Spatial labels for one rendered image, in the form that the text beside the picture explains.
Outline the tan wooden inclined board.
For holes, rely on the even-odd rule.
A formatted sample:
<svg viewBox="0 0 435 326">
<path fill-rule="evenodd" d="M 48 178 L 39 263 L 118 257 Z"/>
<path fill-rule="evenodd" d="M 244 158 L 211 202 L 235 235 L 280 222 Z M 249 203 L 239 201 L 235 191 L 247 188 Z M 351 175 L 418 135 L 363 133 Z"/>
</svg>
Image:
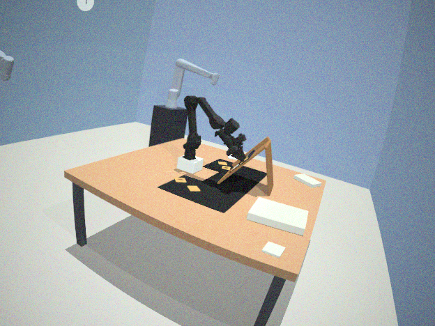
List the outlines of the tan wooden inclined board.
<svg viewBox="0 0 435 326">
<path fill-rule="evenodd" d="M 248 157 L 247 160 L 245 160 L 242 164 L 240 160 L 236 160 L 232 166 L 233 170 L 229 170 L 218 182 L 217 184 L 220 184 L 222 181 L 227 179 L 231 174 L 239 170 L 242 166 L 247 164 L 250 160 L 252 160 L 256 155 L 258 155 L 261 151 L 265 149 L 266 151 L 266 171 L 267 171 L 267 191 L 268 196 L 270 196 L 272 189 L 273 189 L 273 164 L 272 164 L 272 153 L 271 153 L 271 140 L 266 137 L 262 142 L 259 142 L 256 146 L 254 146 L 250 151 L 248 151 L 245 156 Z M 236 168 L 234 168 L 236 165 L 238 165 Z"/>
</svg>

